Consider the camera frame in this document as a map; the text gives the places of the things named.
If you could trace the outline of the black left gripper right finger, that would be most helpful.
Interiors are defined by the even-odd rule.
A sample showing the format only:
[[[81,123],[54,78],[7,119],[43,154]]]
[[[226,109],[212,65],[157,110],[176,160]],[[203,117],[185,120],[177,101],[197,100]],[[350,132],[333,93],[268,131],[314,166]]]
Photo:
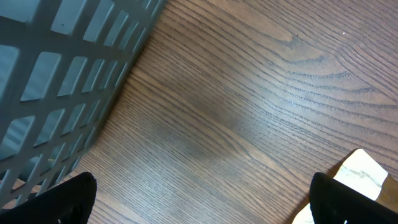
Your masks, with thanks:
[[[309,190],[315,224],[397,224],[397,213],[324,173],[314,174]]]

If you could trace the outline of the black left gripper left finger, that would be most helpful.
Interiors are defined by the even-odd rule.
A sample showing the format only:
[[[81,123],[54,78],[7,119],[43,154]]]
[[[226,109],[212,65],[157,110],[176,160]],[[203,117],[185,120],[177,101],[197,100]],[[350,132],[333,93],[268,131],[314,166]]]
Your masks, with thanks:
[[[86,224],[95,204],[96,179],[83,172],[49,191],[1,214],[1,224]]]

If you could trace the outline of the brown snack bag red label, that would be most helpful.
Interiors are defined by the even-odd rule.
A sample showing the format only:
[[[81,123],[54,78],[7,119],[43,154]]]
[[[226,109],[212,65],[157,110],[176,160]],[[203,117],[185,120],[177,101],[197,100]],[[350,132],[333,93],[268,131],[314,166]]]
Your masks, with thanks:
[[[363,149],[353,151],[331,178],[397,213],[397,181]],[[292,223],[315,224],[310,203]]]

